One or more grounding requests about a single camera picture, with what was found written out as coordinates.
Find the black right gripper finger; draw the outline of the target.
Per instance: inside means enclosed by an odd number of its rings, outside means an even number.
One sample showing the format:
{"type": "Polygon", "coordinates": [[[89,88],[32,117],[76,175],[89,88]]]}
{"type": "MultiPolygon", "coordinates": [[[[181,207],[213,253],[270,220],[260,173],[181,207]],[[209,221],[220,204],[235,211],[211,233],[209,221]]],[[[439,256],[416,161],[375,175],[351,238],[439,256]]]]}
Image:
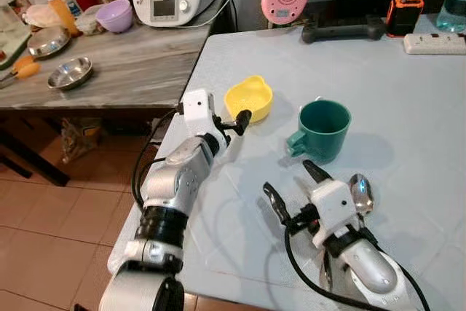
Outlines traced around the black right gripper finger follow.
{"type": "Polygon", "coordinates": [[[265,184],[263,184],[263,191],[266,197],[269,198],[271,208],[279,218],[282,226],[288,227],[288,225],[292,222],[292,217],[288,212],[287,205],[285,204],[283,198],[280,196],[279,192],[277,192],[277,190],[269,182],[265,182],[265,184]]]}
{"type": "Polygon", "coordinates": [[[316,165],[315,162],[309,159],[303,159],[302,165],[309,174],[309,177],[312,178],[316,184],[324,184],[326,181],[332,181],[333,177],[325,170],[323,170],[319,165],[316,165]]]}

